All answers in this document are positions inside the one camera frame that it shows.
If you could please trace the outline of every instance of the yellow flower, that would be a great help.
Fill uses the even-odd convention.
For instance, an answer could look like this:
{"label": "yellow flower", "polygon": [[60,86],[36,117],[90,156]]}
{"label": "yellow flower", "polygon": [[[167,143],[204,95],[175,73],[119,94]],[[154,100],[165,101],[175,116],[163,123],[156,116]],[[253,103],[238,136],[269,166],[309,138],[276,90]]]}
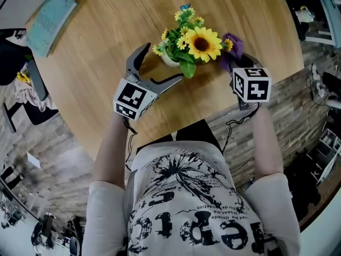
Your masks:
{"label": "yellow flower", "polygon": [[161,56],[163,54],[160,50],[160,46],[158,46],[158,45],[153,45],[153,52],[159,56]]}
{"label": "yellow flower", "polygon": [[22,72],[17,73],[17,79],[21,82],[24,82],[24,83],[30,83],[31,82],[30,78],[25,73],[22,73]]}
{"label": "yellow flower", "polygon": [[203,17],[195,17],[192,21],[193,21],[193,23],[199,23],[199,22],[204,23],[205,22]]}
{"label": "yellow flower", "polygon": [[194,8],[192,8],[192,7],[189,7],[189,8],[187,9],[187,11],[190,11],[190,12],[191,12],[191,15],[189,16],[188,19],[192,19],[192,18],[194,17],[194,15],[196,15],[196,11],[195,11]]}
{"label": "yellow flower", "polygon": [[180,29],[181,35],[185,35],[187,31],[188,31],[188,27],[182,27]]}
{"label": "yellow flower", "polygon": [[230,39],[226,39],[225,44],[227,45],[226,50],[230,52],[233,48],[233,42]]}
{"label": "yellow flower", "polygon": [[161,39],[164,41],[165,39],[167,39],[168,35],[169,35],[169,31],[166,28],[164,33],[162,33],[162,35],[161,35]]}
{"label": "yellow flower", "polygon": [[218,38],[218,33],[212,32],[211,29],[206,30],[205,27],[189,29],[186,38],[190,48],[188,53],[194,55],[196,59],[201,58],[208,62],[209,56],[215,60],[218,55],[221,55],[220,49],[223,46],[220,43],[222,40]]}
{"label": "yellow flower", "polygon": [[177,40],[176,45],[179,49],[184,50],[185,47],[187,46],[186,36],[180,37],[179,40]]}
{"label": "yellow flower", "polygon": [[182,13],[182,11],[178,11],[178,12],[175,14],[175,21],[179,20],[181,13]]}

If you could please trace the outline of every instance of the person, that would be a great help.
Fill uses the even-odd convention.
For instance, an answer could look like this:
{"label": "person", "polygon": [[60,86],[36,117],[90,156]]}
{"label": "person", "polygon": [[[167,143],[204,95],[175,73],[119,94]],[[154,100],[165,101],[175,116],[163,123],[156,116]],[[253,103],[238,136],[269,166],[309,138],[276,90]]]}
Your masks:
{"label": "person", "polygon": [[242,197],[205,121],[139,149],[126,187],[128,129],[114,113],[93,168],[82,255],[299,255],[268,109],[251,124],[256,181]]}
{"label": "person", "polygon": [[[0,175],[1,179],[6,183],[6,179],[14,172],[14,166],[11,165],[9,167],[7,167],[7,169],[2,173],[2,175]],[[10,190],[14,189],[20,182],[21,180],[24,179],[24,176],[22,174],[19,174],[18,176],[16,176],[13,180],[11,180],[10,182],[6,183],[8,188]]]}

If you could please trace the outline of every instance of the book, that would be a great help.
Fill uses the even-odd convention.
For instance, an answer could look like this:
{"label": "book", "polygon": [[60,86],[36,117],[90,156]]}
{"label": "book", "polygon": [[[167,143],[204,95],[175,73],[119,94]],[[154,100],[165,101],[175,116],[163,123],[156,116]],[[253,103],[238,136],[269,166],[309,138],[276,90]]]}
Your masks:
{"label": "book", "polygon": [[61,27],[77,6],[75,0],[46,0],[27,34],[27,45],[47,57]]}

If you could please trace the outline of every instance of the floor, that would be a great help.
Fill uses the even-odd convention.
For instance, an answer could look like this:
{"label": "floor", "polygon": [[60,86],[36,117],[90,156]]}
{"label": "floor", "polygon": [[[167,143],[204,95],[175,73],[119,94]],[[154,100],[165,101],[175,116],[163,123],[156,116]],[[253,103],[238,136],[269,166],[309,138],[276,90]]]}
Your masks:
{"label": "floor", "polygon": [[[309,148],[317,141],[326,120],[327,107],[314,104],[305,85],[311,64],[316,63],[321,72],[335,73],[335,64],[341,53],[331,46],[306,42],[302,43],[302,50],[306,68],[273,86],[269,104],[285,165],[293,160],[296,151]],[[0,87],[0,102],[12,106],[15,102],[12,92],[12,85]],[[207,119],[221,145],[224,145],[228,133],[225,122],[241,117],[237,107],[230,107]],[[25,175],[24,186],[18,185],[17,192],[24,193],[24,187],[30,192],[50,189],[50,211],[61,225],[65,225],[72,215],[85,217],[93,161],[62,117],[58,114],[41,125],[33,126],[21,107],[13,121],[16,134],[10,133],[4,125],[3,115],[0,115],[0,161],[14,164],[16,174],[21,172]],[[28,163],[27,152],[40,160],[41,169]],[[253,156],[249,122],[233,126],[224,156],[236,186],[252,177],[253,162],[247,163]]]}

